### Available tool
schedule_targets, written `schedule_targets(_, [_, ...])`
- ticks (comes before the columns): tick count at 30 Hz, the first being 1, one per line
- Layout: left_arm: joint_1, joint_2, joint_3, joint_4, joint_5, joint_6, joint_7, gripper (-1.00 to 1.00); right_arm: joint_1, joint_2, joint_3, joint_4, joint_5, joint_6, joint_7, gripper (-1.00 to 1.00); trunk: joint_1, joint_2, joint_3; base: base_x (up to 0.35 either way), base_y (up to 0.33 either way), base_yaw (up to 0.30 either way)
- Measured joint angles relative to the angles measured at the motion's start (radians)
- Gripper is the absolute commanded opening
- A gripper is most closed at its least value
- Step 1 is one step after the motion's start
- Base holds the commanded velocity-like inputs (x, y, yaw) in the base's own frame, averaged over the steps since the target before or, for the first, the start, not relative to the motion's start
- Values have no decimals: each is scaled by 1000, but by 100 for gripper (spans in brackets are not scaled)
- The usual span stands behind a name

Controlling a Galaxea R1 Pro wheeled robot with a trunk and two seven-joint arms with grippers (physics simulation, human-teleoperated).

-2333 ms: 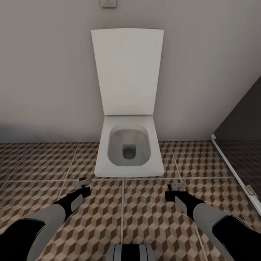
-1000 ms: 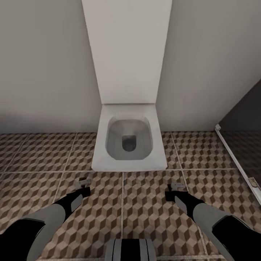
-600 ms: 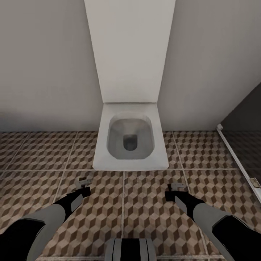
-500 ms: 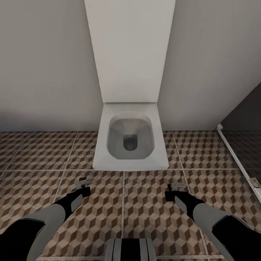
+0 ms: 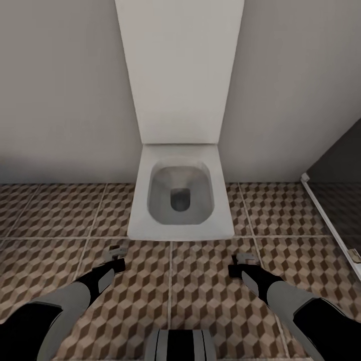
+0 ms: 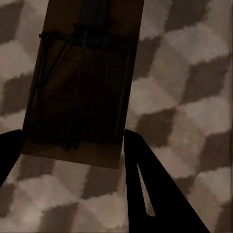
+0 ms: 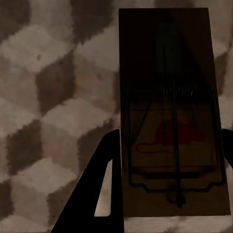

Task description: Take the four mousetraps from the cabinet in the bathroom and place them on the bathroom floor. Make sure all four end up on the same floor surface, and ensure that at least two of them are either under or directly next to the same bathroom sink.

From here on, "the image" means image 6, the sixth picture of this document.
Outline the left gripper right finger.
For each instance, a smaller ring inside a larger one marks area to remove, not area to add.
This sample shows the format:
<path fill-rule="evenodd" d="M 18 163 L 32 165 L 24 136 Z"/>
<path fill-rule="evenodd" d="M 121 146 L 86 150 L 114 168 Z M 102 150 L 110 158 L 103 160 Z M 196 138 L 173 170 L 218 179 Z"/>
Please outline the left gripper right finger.
<path fill-rule="evenodd" d="M 210 233 L 144 138 L 124 130 L 129 233 Z M 156 216 L 146 212 L 140 168 Z"/>

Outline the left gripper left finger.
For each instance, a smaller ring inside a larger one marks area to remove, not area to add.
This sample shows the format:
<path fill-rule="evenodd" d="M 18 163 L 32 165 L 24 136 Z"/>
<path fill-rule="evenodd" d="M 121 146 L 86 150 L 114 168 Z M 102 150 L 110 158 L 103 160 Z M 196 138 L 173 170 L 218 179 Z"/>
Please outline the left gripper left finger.
<path fill-rule="evenodd" d="M 21 129 L 0 134 L 0 187 L 20 156 Z"/>

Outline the mousetrap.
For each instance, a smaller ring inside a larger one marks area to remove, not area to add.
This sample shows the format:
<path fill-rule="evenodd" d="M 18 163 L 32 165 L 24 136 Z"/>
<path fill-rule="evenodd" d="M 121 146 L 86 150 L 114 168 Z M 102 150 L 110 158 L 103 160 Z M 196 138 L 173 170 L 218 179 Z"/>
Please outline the mousetrap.
<path fill-rule="evenodd" d="M 20 153 L 118 169 L 144 0 L 49 0 Z"/>

